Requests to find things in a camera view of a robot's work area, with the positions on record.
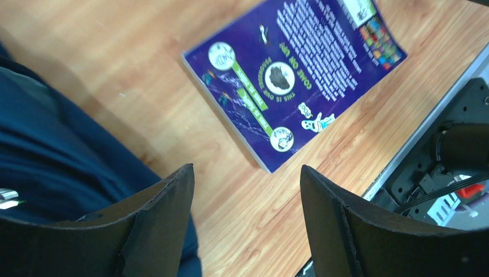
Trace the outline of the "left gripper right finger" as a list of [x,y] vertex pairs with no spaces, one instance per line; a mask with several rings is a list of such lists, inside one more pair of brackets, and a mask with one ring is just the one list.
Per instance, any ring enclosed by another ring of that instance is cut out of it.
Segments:
[[300,171],[316,276],[487,276],[488,230],[458,230],[381,208],[316,169]]

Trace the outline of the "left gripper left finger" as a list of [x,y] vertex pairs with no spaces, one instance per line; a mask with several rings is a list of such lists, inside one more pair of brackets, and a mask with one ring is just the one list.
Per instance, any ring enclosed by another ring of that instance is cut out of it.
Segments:
[[1,219],[2,276],[176,276],[194,194],[185,164],[81,221]]

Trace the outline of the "navy blue school backpack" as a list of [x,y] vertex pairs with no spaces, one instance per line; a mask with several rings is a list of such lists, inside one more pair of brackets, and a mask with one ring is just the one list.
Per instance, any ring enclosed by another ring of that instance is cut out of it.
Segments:
[[[76,104],[1,50],[1,219],[81,221],[160,177]],[[201,276],[189,215],[176,276]]]

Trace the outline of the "purple illustrated book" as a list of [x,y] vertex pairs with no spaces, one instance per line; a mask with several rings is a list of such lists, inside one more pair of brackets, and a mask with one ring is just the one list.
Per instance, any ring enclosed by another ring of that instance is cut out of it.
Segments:
[[374,1],[263,1],[182,55],[273,173],[407,58]]

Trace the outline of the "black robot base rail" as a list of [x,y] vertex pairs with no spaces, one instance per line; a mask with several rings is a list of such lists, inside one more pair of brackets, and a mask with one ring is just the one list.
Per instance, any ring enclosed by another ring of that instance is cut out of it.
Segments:
[[[443,98],[361,198],[441,227],[488,201],[488,82],[463,81]],[[300,276],[316,276],[312,257]]]

